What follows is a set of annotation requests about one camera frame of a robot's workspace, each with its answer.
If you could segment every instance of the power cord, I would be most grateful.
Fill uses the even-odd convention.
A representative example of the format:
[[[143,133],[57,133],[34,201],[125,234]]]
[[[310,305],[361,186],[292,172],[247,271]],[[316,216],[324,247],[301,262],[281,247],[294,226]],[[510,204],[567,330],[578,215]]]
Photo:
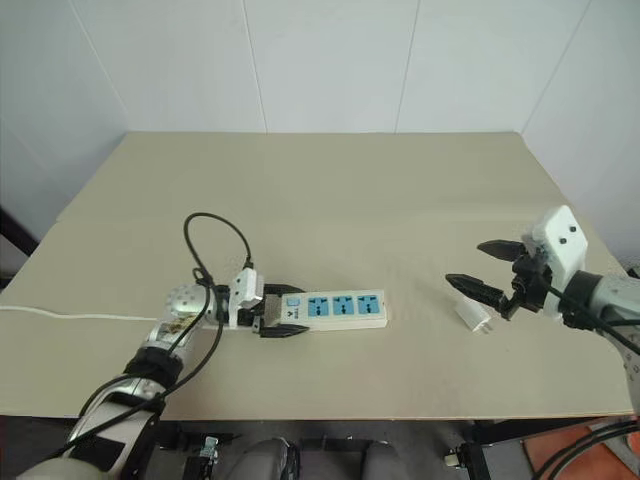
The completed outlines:
[[[578,440],[576,440],[571,445],[568,445],[568,446],[564,447],[563,449],[558,450],[555,454],[553,454],[551,457],[549,457],[549,459],[546,462],[544,462],[544,464],[538,469],[538,471],[535,472],[535,474],[533,475],[531,480],[540,480],[542,478],[542,476],[547,472],[547,470],[549,470],[549,468],[551,468],[551,466],[554,463],[556,463],[558,460],[560,460],[561,458],[563,458],[567,454],[571,454],[572,451],[574,451],[577,448],[580,448],[581,446],[587,444],[588,442],[590,442],[590,441],[592,441],[594,439],[599,439],[603,434],[617,433],[617,435],[614,435],[614,436],[624,435],[624,433],[619,433],[619,432],[621,432],[624,429],[631,428],[631,427],[638,428],[638,423],[636,421],[618,422],[618,423],[613,423],[611,425],[606,425],[604,427],[601,427],[601,428],[598,428],[598,429],[594,430],[593,432],[591,432],[591,433],[579,438]]]
[[[613,432],[599,435],[591,438],[589,441],[582,443],[580,446],[576,446],[570,453],[568,453],[560,462],[556,465],[556,467],[549,474],[548,480],[555,480],[560,473],[569,466],[571,462],[573,462],[577,457],[582,455],[587,450],[595,447],[596,445],[606,442],[607,440],[611,440],[612,438],[620,437],[622,435],[627,435],[629,433],[634,433],[640,430],[637,425],[621,428],[619,430],[615,430]]]
[[[64,320],[81,320],[85,318],[91,319],[105,319],[105,320],[157,320],[151,317],[135,317],[131,315],[111,315],[107,313],[57,313],[51,310],[45,310],[44,308],[36,307],[23,307],[21,305],[0,305],[0,310],[8,312],[27,312],[35,313],[37,315],[43,315],[51,318],[61,318]]]
[[[198,363],[198,365],[196,365],[191,372],[189,372],[187,375],[185,375],[184,378],[182,378],[181,380],[176,382],[173,386],[169,387],[164,392],[156,395],[152,399],[146,400],[146,401],[144,401],[144,402],[142,402],[142,403],[130,408],[126,412],[123,412],[120,415],[117,415],[117,416],[111,418],[110,420],[107,420],[106,422],[101,423],[100,425],[98,425],[98,426],[96,426],[96,427],[94,427],[94,428],[92,428],[90,430],[87,430],[82,435],[78,435],[76,438],[74,438],[73,440],[67,442],[61,448],[59,448],[58,450],[53,452],[51,455],[49,455],[47,457],[47,459],[51,459],[51,458],[55,458],[55,457],[59,457],[60,455],[63,455],[65,452],[67,452],[68,450],[76,447],[77,445],[79,445],[83,441],[87,440],[88,438],[91,438],[91,437],[95,436],[96,434],[106,430],[107,428],[110,428],[110,427],[120,423],[121,421],[129,418],[131,415],[134,415],[135,413],[137,413],[137,412],[139,412],[141,410],[145,410],[145,409],[147,409],[149,407],[152,407],[153,405],[157,404],[157,402],[160,402],[160,401],[164,400],[170,394],[172,394],[173,392],[175,392],[176,390],[181,388],[188,381],[190,381],[193,377],[195,377],[204,368],[204,366],[207,364],[209,359],[213,356],[214,352],[218,348],[218,345],[220,344],[220,339],[222,338],[222,331],[224,329],[224,322],[222,321],[222,299],[220,298],[220,294],[218,293],[218,291],[216,289],[216,285],[215,285],[215,282],[213,280],[213,276],[209,273],[209,271],[205,267],[204,263],[202,263],[202,260],[200,259],[200,256],[198,255],[195,247],[193,246],[193,242],[191,241],[191,237],[190,237],[190,234],[189,234],[189,225],[190,225],[191,221],[194,218],[198,218],[198,217],[212,218],[212,219],[218,220],[218,221],[228,225],[229,227],[231,227],[231,229],[234,230],[240,236],[242,242],[244,243],[245,249],[246,249],[247,257],[245,259],[243,268],[252,268],[253,267],[253,261],[252,261],[252,256],[251,256],[251,248],[249,247],[249,242],[247,242],[247,239],[245,238],[243,233],[240,231],[240,229],[238,229],[238,227],[236,227],[233,223],[231,223],[226,218],[223,218],[223,217],[221,217],[219,215],[215,215],[213,213],[196,212],[196,213],[192,213],[191,215],[189,215],[185,219],[184,224],[183,224],[184,239],[185,239],[185,242],[187,244],[187,248],[191,252],[191,255],[193,256],[193,259],[195,260],[196,264],[198,265],[198,267],[194,268],[193,271],[192,271],[193,272],[193,276],[194,276],[194,278],[196,280],[196,283],[199,284],[199,285],[202,285],[206,289],[206,301],[205,301],[205,305],[204,305],[203,309],[200,311],[200,313],[192,320],[192,322],[189,324],[189,326],[182,332],[182,334],[171,345],[171,347],[169,349],[169,352],[173,352],[173,350],[179,345],[180,341],[182,341],[182,339],[188,334],[188,332],[191,331],[196,326],[196,324],[200,321],[200,319],[204,316],[204,314],[205,314],[205,312],[207,310],[207,307],[209,306],[209,301],[211,299],[211,291],[213,291],[214,297],[216,298],[216,310],[217,310],[216,311],[216,318],[218,319],[218,330],[216,332],[216,336],[214,338],[213,344],[211,345],[211,347],[207,351],[206,355]],[[116,377],[116,378],[106,382],[101,387],[99,387],[94,392],[94,394],[89,398],[89,400],[85,403],[85,405],[82,408],[82,412],[86,413],[86,409],[89,407],[90,403],[98,396],[98,394],[102,390],[104,390],[104,388],[106,388],[108,386],[111,386],[111,385],[114,385],[115,383],[118,383],[120,381],[126,380],[127,378],[130,378],[128,376],[128,374],[127,375],[121,375],[120,377]]]
[[[607,322],[612,327],[638,327],[640,320],[611,320]]]

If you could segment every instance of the red object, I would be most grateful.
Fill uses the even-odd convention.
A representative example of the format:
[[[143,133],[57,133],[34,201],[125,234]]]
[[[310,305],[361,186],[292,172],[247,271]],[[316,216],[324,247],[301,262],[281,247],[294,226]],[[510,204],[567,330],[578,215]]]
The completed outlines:
[[[535,470],[538,470],[558,450],[574,443],[580,437],[591,433],[587,427],[577,427],[561,432],[549,433],[525,440],[524,445],[529,455],[529,460]],[[640,451],[640,436],[632,435],[637,447],[634,452]],[[555,464],[547,470],[543,480],[549,478],[549,473]],[[616,457],[605,445],[600,444],[577,457],[558,476],[558,480],[636,480],[639,478],[627,466]]]
[[[640,457],[640,432],[635,432],[629,435],[627,443],[629,444],[631,451]]]

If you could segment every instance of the power strip switch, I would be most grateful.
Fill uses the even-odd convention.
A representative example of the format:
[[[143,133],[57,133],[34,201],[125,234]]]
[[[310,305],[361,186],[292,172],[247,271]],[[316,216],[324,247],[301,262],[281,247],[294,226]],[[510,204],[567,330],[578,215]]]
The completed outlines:
[[[282,296],[281,323],[311,330],[355,330],[387,326],[383,290],[292,293]]]

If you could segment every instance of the white cable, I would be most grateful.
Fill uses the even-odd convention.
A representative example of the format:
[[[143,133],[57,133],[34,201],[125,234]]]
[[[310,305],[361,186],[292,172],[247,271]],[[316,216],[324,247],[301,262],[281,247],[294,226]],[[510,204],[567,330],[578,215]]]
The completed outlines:
[[[151,317],[133,317],[133,316],[129,316],[129,315],[110,315],[110,314],[107,314],[107,313],[79,313],[79,314],[56,313],[56,312],[51,312],[49,310],[43,310],[41,308],[22,307],[22,306],[19,306],[19,305],[0,305],[0,310],[36,313],[38,315],[44,315],[45,317],[66,318],[68,320],[75,320],[75,319],[80,319],[80,318],[104,318],[104,319],[107,319],[107,320],[157,320],[157,318],[151,318]]]

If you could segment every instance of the floor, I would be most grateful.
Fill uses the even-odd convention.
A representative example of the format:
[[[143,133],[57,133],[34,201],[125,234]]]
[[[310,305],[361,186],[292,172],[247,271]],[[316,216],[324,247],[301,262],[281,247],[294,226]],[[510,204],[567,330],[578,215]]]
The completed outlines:
[[[442,461],[448,449],[463,442],[466,422],[190,422],[189,431],[232,433],[239,435],[220,449],[220,462],[214,478],[224,479],[238,456],[250,445],[272,437],[284,437],[296,443],[300,439],[327,438],[384,440],[392,444],[404,461],[411,480],[466,480],[465,470],[446,467]],[[2,417],[0,438],[3,449],[1,477],[13,478],[59,447],[69,427],[55,420]],[[157,448],[145,478],[180,479],[189,452]],[[309,452],[303,456],[302,480],[338,480],[340,467],[344,478],[357,478],[359,458],[354,454],[331,456]],[[522,445],[510,442],[485,450],[493,480],[524,480],[531,470]]]

